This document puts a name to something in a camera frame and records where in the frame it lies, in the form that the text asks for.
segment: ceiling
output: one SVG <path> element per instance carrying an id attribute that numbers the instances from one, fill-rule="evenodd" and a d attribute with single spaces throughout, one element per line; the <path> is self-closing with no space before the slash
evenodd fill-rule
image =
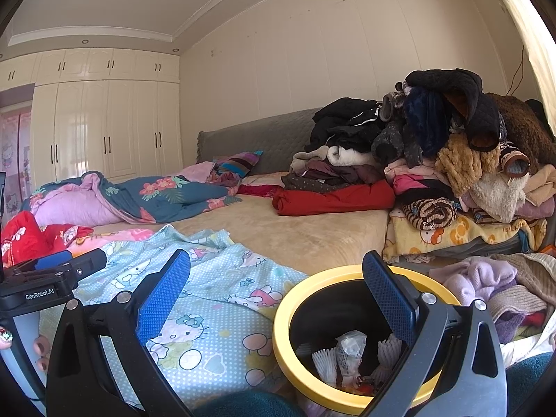
<path id="1" fill-rule="evenodd" d="M 52 48 L 184 51 L 263 0 L 24 0 L 0 39 L 4 58 Z"/>

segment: beige bed sheet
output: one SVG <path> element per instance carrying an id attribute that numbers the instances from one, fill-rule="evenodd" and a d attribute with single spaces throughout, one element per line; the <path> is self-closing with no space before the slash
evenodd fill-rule
<path id="1" fill-rule="evenodd" d="M 232 240 L 309 275 L 336 266 L 361 263 L 370 250 L 382 253 L 388 212 L 371 210 L 314 216 L 278 216 L 272 200 L 241 196 L 242 202 L 172 223 L 185 235 L 202 229 L 230 232 Z M 163 224 L 125 222 L 99 226 L 96 234 L 125 228 L 158 230 Z"/>

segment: polka dot blanket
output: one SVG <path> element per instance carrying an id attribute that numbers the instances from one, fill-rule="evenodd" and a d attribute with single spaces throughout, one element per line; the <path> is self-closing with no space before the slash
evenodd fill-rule
<path id="1" fill-rule="evenodd" d="M 102 248 L 106 268 L 74 294 L 87 305 L 133 291 L 178 248 L 190 255 L 190 278 L 160 334 L 146 344 L 165 378 L 190 409 L 255 386 L 276 390 L 284 378 L 272 353 L 272 320 L 284 295 L 307 276 L 234 243 L 224 230 L 186 237 L 166 225 L 143 241 L 111 242 Z M 51 342 L 62 310 L 41 312 L 40 332 Z M 102 339 L 123 398 L 140 407 L 111 339 Z"/>

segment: cabinet door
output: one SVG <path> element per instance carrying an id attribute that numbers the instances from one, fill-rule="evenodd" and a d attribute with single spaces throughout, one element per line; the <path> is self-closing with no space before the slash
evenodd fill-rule
<path id="1" fill-rule="evenodd" d="M 115 48 L 110 63 L 110 79 L 133 80 L 135 71 L 135 51 Z"/>
<path id="2" fill-rule="evenodd" d="M 34 188 L 56 181 L 54 118 L 57 84 L 37 86 L 31 107 L 31 180 Z"/>
<path id="3" fill-rule="evenodd" d="M 108 88 L 108 134 L 109 176 L 135 174 L 135 142 L 133 130 L 134 82 L 110 81 Z"/>
<path id="4" fill-rule="evenodd" d="M 41 62 L 38 66 L 37 81 L 35 82 L 37 86 L 59 82 L 65 54 L 65 50 L 51 50 L 42 53 Z"/>
<path id="5" fill-rule="evenodd" d="M 108 140 L 104 132 L 108 108 L 107 80 L 83 82 L 81 105 L 85 171 L 107 174 Z"/>
<path id="6" fill-rule="evenodd" d="M 84 77 L 87 80 L 107 80 L 111 65 L 111 48 L 92 48 L 89 52 Z"/>
<path id="7" fill-rule="evenodd" d="M 180 136 L 179 85 L 157 83 L 158 151 L 161 174 L 176 174 L 183 168 Z"/>
<path id="8" fill-rule="evenodd" d="M 158 53 L 137 50 L 135 52 L 134 80 L 156 81 L 158 78 Z"/>
<path id="9" fill-rule="evenodd" d="M 9 81 L 9 87 L 15 88 L 31 82 L 33 75 L 34 63 L 37 59 L 37 54 L 24 55 L 22 57 L 14 58 L 12 65 L 12 77 Z"/>
<path id="10" fill-rule="evenodd" d="M 89 50 L 88 48 L 66 50 L 64 61 L 62 62 L 62 71 L 60 72 L 61 82 L 84 79 Z"/>
<path id="11" fill-rule="evenodd" d="M 0 63 L 0 91 L 10 87 L 13 72 L 13 59 L 7 59 Z"/>
<path id="12" fill-rule="evenodd" d="M 135 82 L 133 114 L 138 175 L 160 175 L 156 85 L 155 82 Z"/>
<path id="13" fill-rule="evenodd" d="M 180 57 L 160 53 L 158 55 L 158 81 L 177 83 L 180 79 Z"/>
<path id="14" fill-rule="evenodd" d="M 83 114 L 81 101 L 83 83 L 70 82 L 58 85 L 56 117 L 54 121 L 54 164 L 56 177 L 64 180 L 85 173 Z"/>

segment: gray headboard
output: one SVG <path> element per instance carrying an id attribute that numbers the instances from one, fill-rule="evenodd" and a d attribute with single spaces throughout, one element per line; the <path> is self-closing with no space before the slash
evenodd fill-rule
<path id="1" fill-rule="evenodd" d="M 264 150 L 252 174 L 287 171 L 294 153 L 309 144 L 315 125 L 312 117 L 319 108 L 280 114 L 257 121 L 233 125 L 213 132 L 200 132 L 197 162 L 240 152 Z"/>

